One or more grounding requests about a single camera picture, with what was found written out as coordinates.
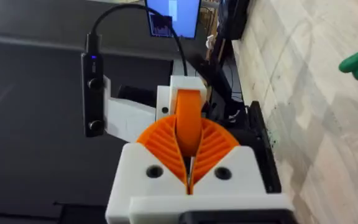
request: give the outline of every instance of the light wood surface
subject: light wood surface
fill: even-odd
[[[358,223],[358,0],[258,0],[233,47],[298,221]]]

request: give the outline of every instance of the white plastic block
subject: white plastic block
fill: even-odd
[[[225,167],[232,177],[221,180],[215,169]],[[265,186],[254,151],[248,146],[236,146],[193,187],[194,195],[252,195],[265,194]]]
[[[169,86],[157,87],[157,107],[155,109],[155,120],[159,120],[163,117],[173,114],[169,111]],[[162,108],[168,108],[168,113],[163,113]]]
[[[106,132],[127,142],[135,142],[155,122],[155,108],[110,97],[110,80],[105,77],[104,82]]]
[[[213,210],[287,209],[293,206],[283,194],[187,195],[171,197],[135,197],[131,202],[131,224],[178,223],[181,213]]]
[[[150,178],[146,170],[160,166],[163,174]],[[185,185],[140,143],[128,143],[121,152],[106,210],[109,224],[129,223],[129,207],[135,197],[185,195]]]

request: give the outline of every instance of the computer screen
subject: computer screen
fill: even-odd
[[[165,16],[179,37],[195,38],[200,0],[146,0],[146,6]],[[160,18],[149,13],[148,20],[152,36],[172,37]]]

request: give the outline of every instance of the black cable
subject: black cable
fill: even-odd
[[[173,38],[175,39],[175,42],[177,43],[177,46],[178,46],[179,52],[180,52],[181,61],[183,63],[184,74],[185,74],[185,76],[187,76],[187,66],[186,66],[185,53],[183,52],[183,48],[181,46],[181,43],[180,43],[179,38],[177,36],[177,33],[175,32],[175,30],[173,29],[171,24],[169,24],[169,22],[167,22],[167,20],[159,12],[157,12],[154,9],[151,9],[151,8],[149,8],[147,6],[142,6],[142,5],[139,5],[139,4],[120,4],[118,6],[113,6],[112,8],[108,9],[103,14],[101,14],[98,17],[98,19],[94,22],[91,34],[96,35],[96,30],[97,30],[99,24],[101,23],[101,21],[104,18],[106,18],[108,15],[110,15],[110,13],[113,13],[113,12],[121,10],[121,9],[141,9],[141,10],[145,10],[147,12],[147,15],[149,15],[149,13],[151,12],[151,13],[154,13],[155,15],[158,15],[163,20],[165,25],[170,29],[171,33],[173,34]]]
[[[231,91],[233,91],[233,86],[234,86],[234,80],[233,80],[233,70],[231,69],[230,64],[227,64],[228,67],[230,68],[230,72],[231,72]]]

